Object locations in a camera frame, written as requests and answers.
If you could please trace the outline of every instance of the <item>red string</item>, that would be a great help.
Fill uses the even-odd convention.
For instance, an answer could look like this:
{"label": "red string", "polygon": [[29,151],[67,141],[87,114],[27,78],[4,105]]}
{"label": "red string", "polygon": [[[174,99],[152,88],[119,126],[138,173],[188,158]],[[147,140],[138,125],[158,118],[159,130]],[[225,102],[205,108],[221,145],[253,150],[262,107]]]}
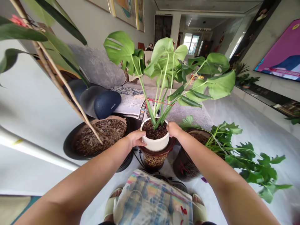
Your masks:
{"label": "red string", "polygon": [[[157,101],[154,101],[155,99],[153,99],[153,98],[148,98],[148,100],[149,101],[151,101],[151,102],[157,102]],[[163,103],[163,102],[157,102],[157,103],[161,103],[161,104],[164,104],[164,105],[170,105],[170,106],[173,106],[174,104],[166,104],[166,103]]]}

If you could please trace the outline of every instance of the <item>monstera plant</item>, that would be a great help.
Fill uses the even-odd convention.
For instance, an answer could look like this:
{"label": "monstera plant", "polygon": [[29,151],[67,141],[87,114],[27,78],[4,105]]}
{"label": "monstera plant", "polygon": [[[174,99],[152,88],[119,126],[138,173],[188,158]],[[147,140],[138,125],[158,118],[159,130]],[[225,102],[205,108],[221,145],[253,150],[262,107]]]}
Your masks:
{"label": "monstera plant", "polygon": [[[105,39],[104,47],[109,59],[113,63],[119,65],[122,62],[123,70],[127,68],[128,74],[139,78],[154,131],[159,126],[163,127],[163,124],[166,122],[165,119],[176,102],[182,106],[200,108],[202,107],[200,102],[207,99],[219,99],[229,95],[235,84],[234,71],[215,76],[229,69],[229,62],[224,55],[210,53],[206,59],[204,57],[190,58],[188,59],[188,64],[183,65],[181,62],[185,59],[188,48],[185,45],[180,45],[174,51],[173,40],[171,38],[166,37],[156,42],[151,61],[147,67],[144,61],[144,51],[134,49],[134,42],[124,31],[111,33]],[[192,88],[184,92],[194,77],[194,75],[192,75],[190,81],[187,82],[186,76],[190,73],[194,75],[203,73],[209,74],[210,76],[206,80],[197,79]],[[157,90],[153,107],[150,107],[149,99],[147,98],[143,74],[156,80]],[[181,86],[172,93],[174,81],[180,83]],[[204,94],[206,88],[208,88],[209,95]],[[161,110],[161,116],[155,118],[159,109]]]}

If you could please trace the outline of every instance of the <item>bamboo stake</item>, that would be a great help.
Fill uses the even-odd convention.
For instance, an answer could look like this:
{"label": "bamboo stake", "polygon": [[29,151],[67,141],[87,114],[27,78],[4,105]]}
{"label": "bamboo stake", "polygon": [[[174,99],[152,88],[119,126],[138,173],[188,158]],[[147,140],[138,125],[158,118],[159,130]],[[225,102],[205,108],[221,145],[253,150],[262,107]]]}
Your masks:
{"label": "bamboo stake", "polygon": [[[31,24],[28,22],[29,19],[27,17],[27,14],[22,6],[22,4],[20,3],[19,0],[10,0],[10,2],[12,3],[12,5],[15,7],[15,9],[17,10],[17,12],[19,13],[19,15],[22,17],[24,23],[26,23],[28,25],[29,28],[33,29],[33,27],[31,26]],[[60,70],[57,68],[55,62],[53,61],[53,59],[51,58],[51,56],[49,55],[49,53],[47,52],[46,48],[44,47],[44,45],[41,42],[35,42],[33,41],[33,45],[37,51],[37,54],[39,55],[41,62],[43,63],[46,71],[48,72],[50,78],[52,79],[54,85],[59,89],[60,93],[63,95],[63,97],[65,98],[65,100],[71,105],[71,107],[75,110],[75,112],[79,115],[79,117],[91,128],[91,130],[94,132],[94,134],[96,135],[98,141],[103,145],[103,141],[100,139],[97,131],[95,130],[95,128],[93,127],[93,125],[90,123],[90,121],[88,120],[84,110],[82,109],[81,105],[79,104],[79,102],[77,101],[72,89],[70,88],[70,86],[68,85],[67,81],[65,80],[65,78],[62,76]],[[77,110],[77,108],[75,107],[75,105],[73,104],[73,102],[71,101],[71,99],[67,96],[67,94],[65,93],[64,89],[59,85],[54,73],[52,72],[51,68],[48,65],[48,62],[44,56],[44,54],[47,56],[47,58],[49,59],[49,62],[52,64],[55,72],[57,73],[57,75],[60,77],[60,79],[62,80],[62,82],[64,83],[64,85],[66,86],[67,90],[69,91],[73,101],[75,102],[75,104],[77,105],[77,107],[79,108],[80,112]]]}

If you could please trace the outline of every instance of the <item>television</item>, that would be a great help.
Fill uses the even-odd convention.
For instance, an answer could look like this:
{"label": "television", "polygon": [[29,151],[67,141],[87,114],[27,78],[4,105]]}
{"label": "television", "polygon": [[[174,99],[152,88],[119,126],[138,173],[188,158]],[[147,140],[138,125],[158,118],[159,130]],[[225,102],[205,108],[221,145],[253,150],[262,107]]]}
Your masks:
{"label": "television", "polygon": [[288,26],[254,71],[300,82],[300,19]]}

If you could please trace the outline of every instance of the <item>tiled floor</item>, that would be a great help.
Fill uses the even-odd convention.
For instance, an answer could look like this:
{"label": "tiled floor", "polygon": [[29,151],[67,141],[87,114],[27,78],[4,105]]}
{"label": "tiled floor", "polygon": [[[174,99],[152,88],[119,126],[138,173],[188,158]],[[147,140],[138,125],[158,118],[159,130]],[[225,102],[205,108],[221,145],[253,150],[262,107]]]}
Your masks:
{"label": "tiled floor", "polygon": [[[257,153],[264,152],[270,156],[286,155],[287,159],[274,167],[278,173],[278,183],[293,184],[294,187],[278,191],[273,202],[266,204],[282,225],[293,224],[297,215],[300,215],[300,141],[234,94],[216,101],[205,101],[204,105],[214,124],[226,120],[229,123],[235,122],[243,129],[242,134],[233,137],[233,144],[250,141]],[[174,176],[171,164],[178,149],[179,147],[176,147],[168,155],[161,170],[162,174]],[[96,225],[103,220],[105,202],[109,194],[116,187],[124,185],[135,168],[140,166],[134,158],[128,169],[113,176],[85,211],[81,224]],[[210,221],[219,225],[227,224],[209,184],[199,178],[185,184],[190,193],[198,193],[203,198]],[[259,190],[255,185],[252,187],[256,191]]]}

